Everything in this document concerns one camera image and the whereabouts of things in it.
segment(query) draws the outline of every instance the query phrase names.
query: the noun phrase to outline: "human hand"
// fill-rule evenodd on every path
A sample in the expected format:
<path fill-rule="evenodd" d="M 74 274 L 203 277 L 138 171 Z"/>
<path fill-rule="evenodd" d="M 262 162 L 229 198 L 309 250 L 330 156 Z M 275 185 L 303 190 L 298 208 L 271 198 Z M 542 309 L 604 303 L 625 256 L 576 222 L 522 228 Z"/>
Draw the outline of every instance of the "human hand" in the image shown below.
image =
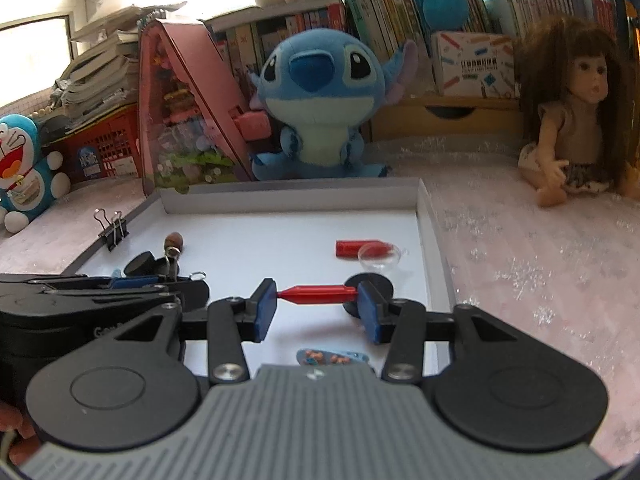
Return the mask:
<path fill-rule="evenodd" d="M 15 430 L 23 440 L 9 450 L 9 460 L 14 465 L 25 462 L 40 447 L 40 441 L 31 423 L 19 410 L 0 401 L 0 431 Z"/>
<path fill-rule="evenodd" d="M 542 166 L 549 187 L 561 187 L 566 182 L 566 175 L 562 168 L 568 165 L 568 160 L 552 160 Z"/>

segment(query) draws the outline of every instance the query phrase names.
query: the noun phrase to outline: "doraemon face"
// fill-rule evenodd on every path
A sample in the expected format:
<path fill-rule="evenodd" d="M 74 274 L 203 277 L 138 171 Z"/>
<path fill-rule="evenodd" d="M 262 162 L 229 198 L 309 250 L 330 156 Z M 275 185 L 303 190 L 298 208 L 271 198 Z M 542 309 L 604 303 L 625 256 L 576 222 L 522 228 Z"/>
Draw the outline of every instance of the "doraemon face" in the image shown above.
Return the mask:
<path fill-rule="evenodd" d="M 283 41 L 254 82 L 268 112 L 293 127 L 354 128 L 385 99 L 385 74 L 373 52 L 337 30 L 309 30 Z"/>
<path fill-rule="evenodd" d="M 33 122 L 22 116 L 0 119 L 0 189 L 7 189 L 33 166 L 34 145 L 30 126 L 35 129 Z"/>

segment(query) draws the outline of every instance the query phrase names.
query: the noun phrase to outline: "binder clip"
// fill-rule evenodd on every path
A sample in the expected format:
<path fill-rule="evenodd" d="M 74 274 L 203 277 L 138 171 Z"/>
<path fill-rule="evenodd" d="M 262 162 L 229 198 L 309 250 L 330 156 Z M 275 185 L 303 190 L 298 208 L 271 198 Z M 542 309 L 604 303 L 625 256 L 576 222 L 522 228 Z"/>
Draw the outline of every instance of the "binder clip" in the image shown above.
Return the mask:
<path fill-rule="evenodd" d="M 94 212 L 94 219 L 102 227 L 102 232 L 98 237 L 104 240 L 110 252 L 129 235 L 127 220 L 122 217 L 122 211 L 116 211 L 109 220 L 106 211 L 98 208 Z"/>

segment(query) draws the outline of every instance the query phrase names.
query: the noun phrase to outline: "blue nose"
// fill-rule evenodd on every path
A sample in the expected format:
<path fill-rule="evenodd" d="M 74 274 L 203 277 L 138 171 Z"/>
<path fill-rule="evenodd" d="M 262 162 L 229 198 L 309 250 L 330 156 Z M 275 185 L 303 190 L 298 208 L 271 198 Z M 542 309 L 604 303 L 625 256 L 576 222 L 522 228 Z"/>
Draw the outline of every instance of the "blue nose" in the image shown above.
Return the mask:
<path fill-rule="evenodd" d="M 305 52 L 289 61 L 293 82 L 307 92 L 317 92 L 334 78 L 334 60 L 326 52 Z"/>

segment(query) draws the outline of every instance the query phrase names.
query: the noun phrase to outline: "red plastic basket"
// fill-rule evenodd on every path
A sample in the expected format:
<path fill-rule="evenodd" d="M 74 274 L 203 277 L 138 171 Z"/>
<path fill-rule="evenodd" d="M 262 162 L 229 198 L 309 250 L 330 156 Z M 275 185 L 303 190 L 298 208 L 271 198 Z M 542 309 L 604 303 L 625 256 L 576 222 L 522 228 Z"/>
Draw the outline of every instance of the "red plastic basket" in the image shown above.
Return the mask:
<path fill-rule="evenodd" d="M 107 176 L 142 176 L 138 106 L 118 108 L 99 122 L 53 142 L 46 151 L 62 153 L 61 171 L 72 184 Z"/>

